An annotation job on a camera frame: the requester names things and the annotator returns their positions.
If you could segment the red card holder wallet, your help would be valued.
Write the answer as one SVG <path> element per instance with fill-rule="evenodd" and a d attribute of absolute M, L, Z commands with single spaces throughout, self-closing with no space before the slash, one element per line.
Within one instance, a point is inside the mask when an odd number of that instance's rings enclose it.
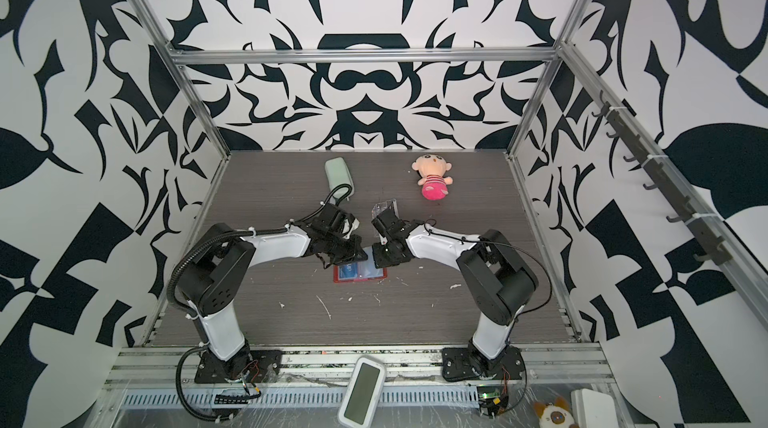
<path fill-rule="evenodd" d="M 387 269 L 378 268 L 372 259 L 334 267 L 335 283 L 378 281 L 387 276 Z"/>

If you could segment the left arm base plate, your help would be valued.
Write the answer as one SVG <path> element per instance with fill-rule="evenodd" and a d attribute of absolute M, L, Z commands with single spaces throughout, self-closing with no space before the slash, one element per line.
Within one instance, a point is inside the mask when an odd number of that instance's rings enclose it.
<path fill-rule="evenodd" d="M 283 351 L 278 349 L 244 350 L 231 360 L 222 361 L 206 349 L 198 363 L 194 382 L 197 384 L 219 384 L 245 381 L 259 384 L 275 379 L 281 369 Z"/>

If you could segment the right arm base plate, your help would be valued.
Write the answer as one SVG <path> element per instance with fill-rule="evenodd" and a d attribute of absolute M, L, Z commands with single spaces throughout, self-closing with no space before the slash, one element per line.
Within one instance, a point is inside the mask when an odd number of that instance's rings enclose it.
<path fill-rule="evenodd" d="M 441 376 L 447 382 L 467 380 L 522 380 L 526 375 L 521 351 L 514 346 L 502 349 L 496 358 L 486 358 L 477 348 L 447 347 L 441 350 Z"/>

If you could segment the clear plastic card box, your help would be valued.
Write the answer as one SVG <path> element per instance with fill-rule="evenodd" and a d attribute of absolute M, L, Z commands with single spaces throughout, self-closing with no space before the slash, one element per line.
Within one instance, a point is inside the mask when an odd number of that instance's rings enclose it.
<path fill-rule="evenodd" d="M 387 210 L 391 210 L 396 217 L 399 216 L 398 204 L 396 199 L 387 199 L 384 201 L 377 202 L 371 210 L 372 218 L 373 219 L 377 218 L 380 214 L 382 214 Z"/>

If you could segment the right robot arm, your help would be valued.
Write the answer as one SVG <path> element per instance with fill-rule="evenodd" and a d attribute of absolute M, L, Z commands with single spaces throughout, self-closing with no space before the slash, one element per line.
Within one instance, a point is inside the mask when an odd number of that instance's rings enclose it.
<path fill-rule="evenodd" d="M 470 347 L 482 359 L 499 359 L 516 319 L 539 286 L 533 270 L 497 230 L 465 235 L 422 221 L 399 218 L 393 209 L 372 220 L 381 241 L 373 245 L 378 268 L 426 259 L 460 272 L 481 316 Z"/>

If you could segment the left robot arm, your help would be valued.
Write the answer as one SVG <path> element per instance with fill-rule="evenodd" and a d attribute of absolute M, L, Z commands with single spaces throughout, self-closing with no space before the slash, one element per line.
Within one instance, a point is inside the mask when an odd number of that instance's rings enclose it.
<path fill-rule="evenodd" d="M 271 229 L 235 230 L 213 225 L 173 268 L 166 286 L 168 304 L 196 326 L 204 352 L 229 369 L 250 353 L 234 300 L 248 271 L 283 259 L 317 257 L 327 265 L 365 261 L 359 222 L 333 203 Z"/>

